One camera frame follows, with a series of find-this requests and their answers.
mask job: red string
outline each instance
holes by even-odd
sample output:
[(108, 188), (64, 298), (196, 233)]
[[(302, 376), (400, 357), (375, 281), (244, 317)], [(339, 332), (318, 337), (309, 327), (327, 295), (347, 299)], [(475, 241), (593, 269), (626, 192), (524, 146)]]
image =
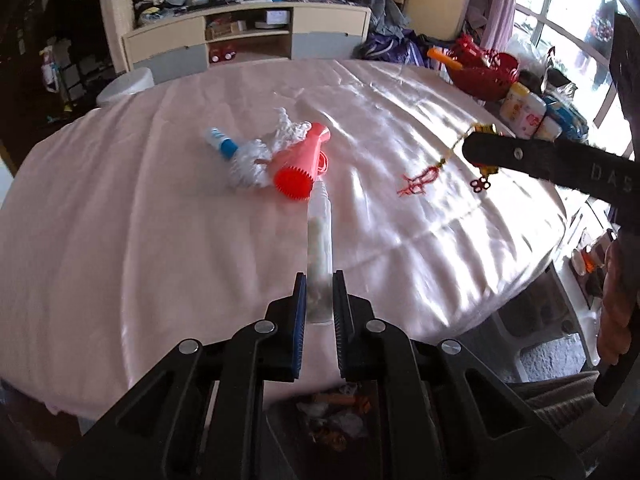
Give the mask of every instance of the red string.
[(402, 178), (407, 181), (407, 186), (398, 191), (398, 195), (407, 196), (425, 194), (424, 186), (435, 181), (439, 174), (440, 168), (437, 166), (430, 166), (416, 177), (409, 178), (408, 176), (403, 175)]

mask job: blue cap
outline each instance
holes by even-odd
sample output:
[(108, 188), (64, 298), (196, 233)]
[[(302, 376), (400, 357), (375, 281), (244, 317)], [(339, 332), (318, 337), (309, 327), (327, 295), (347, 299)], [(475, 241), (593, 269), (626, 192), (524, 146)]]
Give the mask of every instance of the blue cap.
[(222, 142), (222, 144), (220, 144), (220, 153), (222, 153), (222, 156), (227, 160), (233, 157), (236, 154), (237, 150), (238, 145), (231, 139), (226, 139)]

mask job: tv stand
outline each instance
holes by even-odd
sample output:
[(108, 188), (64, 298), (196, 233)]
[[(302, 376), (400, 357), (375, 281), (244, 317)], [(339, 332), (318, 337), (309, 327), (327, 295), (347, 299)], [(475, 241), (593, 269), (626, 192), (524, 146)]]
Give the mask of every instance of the tv stand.
[[(254, 23), (266, 10), (290, 12), (283, 28), (248, 30), (206, 39), (207, 23), (228, 16)], [(232, 62), (272, 59), (349, 59), (364, 42), (369, 29), (368, 7), (336, 3), (247, 1), (210, 7), (166, 18), (132, 30), (122, 37), (127, 70), (146, 66), (156, 83), (226, 66)], [(232, 43), (232, 61), (209, 62), (209, 45)]]

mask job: human hand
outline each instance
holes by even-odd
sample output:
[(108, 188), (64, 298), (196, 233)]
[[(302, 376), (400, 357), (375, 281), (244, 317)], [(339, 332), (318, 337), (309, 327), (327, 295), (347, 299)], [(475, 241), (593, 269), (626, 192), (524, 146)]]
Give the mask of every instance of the human hand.
[(615, 365), (619, 357), (629, 351), (631, 345), (628, 325), (636, 306), (636, 298), (625, 290), (622, 283), (622, 252), (617, 240), (607, 250), (605, 264), (607, 275), (604, 280), (597, 346), (600, 358), (610, 365)]

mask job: pink tablecloth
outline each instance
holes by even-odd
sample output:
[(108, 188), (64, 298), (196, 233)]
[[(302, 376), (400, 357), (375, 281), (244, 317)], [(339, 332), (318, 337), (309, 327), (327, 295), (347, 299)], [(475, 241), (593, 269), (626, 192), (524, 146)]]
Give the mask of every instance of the pink tablecloth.
[[(502, 171), (477, 195), (460, 155), (425, 196), (403, 173), (494, 119), (422, 68), (361, 61), (220, 66), (94, 110), (37, 145), (0, 211), (0, 376), (90, 418), (178, 341), (229, 338), (291, 293), (306, 266), (306, 204), (231, 190), (204, 141), (293, 120), (332, 131), (324, 150), (334, 267), (351, 294), (409, 336), (480, 323), (550, 261), (566, 213), (555, 189)], [(266, 399), (339, 380), (332, 326), (305, 333), (302, 378)]]

